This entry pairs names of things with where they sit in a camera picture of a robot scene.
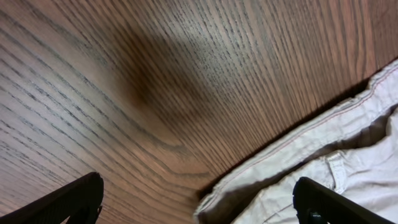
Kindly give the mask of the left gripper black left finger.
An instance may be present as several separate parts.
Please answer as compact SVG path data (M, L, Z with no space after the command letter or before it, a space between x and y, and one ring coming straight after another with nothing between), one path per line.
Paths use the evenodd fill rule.
M1 217L1 224L95 224L102 211L103 197L103 178L90 172Z

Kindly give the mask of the beige shorts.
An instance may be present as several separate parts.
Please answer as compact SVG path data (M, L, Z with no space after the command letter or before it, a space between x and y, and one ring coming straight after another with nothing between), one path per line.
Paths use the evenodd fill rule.
M367 88L299 126L223 177L195 223L297 223L301 177L397 221L397 62Z

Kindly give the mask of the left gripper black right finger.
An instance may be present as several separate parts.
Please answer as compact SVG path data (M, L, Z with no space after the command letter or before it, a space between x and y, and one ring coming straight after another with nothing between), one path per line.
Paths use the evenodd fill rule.
M296 182L293 206L300 224L393 224L308 177Z

